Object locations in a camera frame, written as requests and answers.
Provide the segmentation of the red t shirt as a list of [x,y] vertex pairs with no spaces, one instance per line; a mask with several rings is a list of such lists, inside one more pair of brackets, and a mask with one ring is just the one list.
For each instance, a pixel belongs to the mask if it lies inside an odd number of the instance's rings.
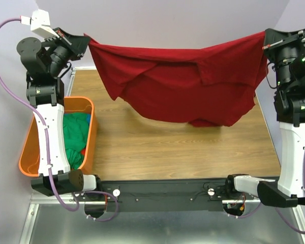
[[230,127],[255,105],[266,75],[265,32],[201,49],[89,49],[111,99],[141,116],[195,127]]

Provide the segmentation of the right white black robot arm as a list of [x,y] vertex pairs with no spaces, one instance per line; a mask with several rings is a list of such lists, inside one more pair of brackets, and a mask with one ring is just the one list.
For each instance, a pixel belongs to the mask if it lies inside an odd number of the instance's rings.
[[283,140],[280,177],[229,175],[224,194],[229,199],[251,194],[272,207],[305,205],[305,29],[269,28],[263,50],[276,73],[274,107]]

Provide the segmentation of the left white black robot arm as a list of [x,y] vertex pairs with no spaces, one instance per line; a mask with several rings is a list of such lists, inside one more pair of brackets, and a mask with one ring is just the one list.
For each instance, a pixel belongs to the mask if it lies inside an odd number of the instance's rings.
[[97,175],[71,170],[63,135],[64,83],[60,73],[69,61],[84,56],[89,41],[89,37],[75,36],[57,27],[43,41],[28,37],[17,44],[26,68],[26,97],[34,109],[39,139],[38,176],[31,180],[31,187],[46,196],[83,191],[92,201],[102,197]]

